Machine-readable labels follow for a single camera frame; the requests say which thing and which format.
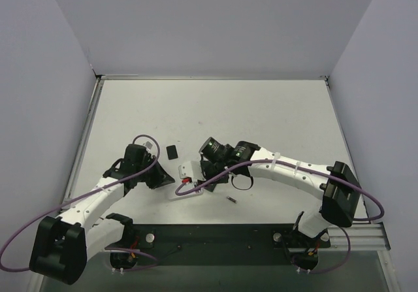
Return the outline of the black battery cover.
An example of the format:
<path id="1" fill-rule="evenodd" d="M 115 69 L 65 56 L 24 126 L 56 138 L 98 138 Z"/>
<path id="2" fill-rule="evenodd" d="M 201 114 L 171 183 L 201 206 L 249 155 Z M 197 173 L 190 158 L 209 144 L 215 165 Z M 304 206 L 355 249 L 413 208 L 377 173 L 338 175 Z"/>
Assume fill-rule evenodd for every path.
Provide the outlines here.
<path id="1" fill-rule="evenodd" d="M 166 147 L 168 160 L 178 159 L 178 151 L 175 145 L 169 145 Z"/>

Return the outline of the white remote control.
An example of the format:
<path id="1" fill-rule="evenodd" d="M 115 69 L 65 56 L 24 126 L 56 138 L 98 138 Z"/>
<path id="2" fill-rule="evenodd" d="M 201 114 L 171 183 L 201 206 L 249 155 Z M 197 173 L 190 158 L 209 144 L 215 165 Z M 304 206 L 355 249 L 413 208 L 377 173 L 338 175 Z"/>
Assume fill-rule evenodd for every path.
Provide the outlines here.
<path id="1" fill-rule="evenodd" d="M 200 197 L 204 194 L 204 190 L 199 189 L 199 190 L 193 191 L 191 193 L 189 193 L 188 190 L 186 190 L 186 191 L 181 190 L 180 193 L 182 193 L 182 194 L 177 195 L 177 194 L 175 194 L 174 191 L 167 193 L 167 196 L 166 196 L 167 201 L 176 202 L 176 201 L 182 201 L 182 200 L 190 199 L 190 198 L 193 198 L 193 197 Z"/>

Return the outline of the AAA battery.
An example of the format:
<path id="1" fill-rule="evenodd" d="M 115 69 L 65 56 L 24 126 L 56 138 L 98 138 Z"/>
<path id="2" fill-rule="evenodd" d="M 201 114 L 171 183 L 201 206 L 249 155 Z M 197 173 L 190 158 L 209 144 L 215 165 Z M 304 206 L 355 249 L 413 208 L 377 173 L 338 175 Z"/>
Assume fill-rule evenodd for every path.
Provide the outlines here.
<path id="1" fill-rule="evenodd" d="M 234 199 L 234 198 L 232 198 L 230 196 L 227 196 L 226 199 L 229 200 L 229 201 L 231 201 L 234 204 L 237 204 L 237 202 L 238 202 L 236 199 Z"/>

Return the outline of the black remote control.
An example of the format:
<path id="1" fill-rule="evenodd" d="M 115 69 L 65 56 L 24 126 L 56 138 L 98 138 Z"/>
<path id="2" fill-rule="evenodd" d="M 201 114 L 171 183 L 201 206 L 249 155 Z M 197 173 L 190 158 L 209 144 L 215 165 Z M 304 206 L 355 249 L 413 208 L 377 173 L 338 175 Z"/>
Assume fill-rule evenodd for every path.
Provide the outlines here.
<path id="1" fill-rule="evenodd" d="M 208 184 L 207 186 L 205 186 L 204 188 L 205 188 L 205 190 L 212 193 L 215 190 L 216 186 L 217 186 L 217 183 L 211 183 L 211 184 Z"/>

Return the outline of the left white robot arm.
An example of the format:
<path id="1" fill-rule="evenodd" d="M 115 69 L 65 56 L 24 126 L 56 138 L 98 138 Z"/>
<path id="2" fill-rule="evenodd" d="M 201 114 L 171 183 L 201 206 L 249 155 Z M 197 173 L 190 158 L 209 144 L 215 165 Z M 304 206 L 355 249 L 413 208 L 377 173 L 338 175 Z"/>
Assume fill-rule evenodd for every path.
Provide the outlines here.
<path id="1" fill-rule="evenodd" d="M 95 254 L 113 243 L 126 247 L 134 239 L 130 218 L 106 217 L 105 212 L 139 183 L 156 189 L 174 182 L 147 147 L 129 144 L 87 197 L 79 197 L 57 217 L 40 221 L 29 269 L 64 284 L 75 283 Z"/>

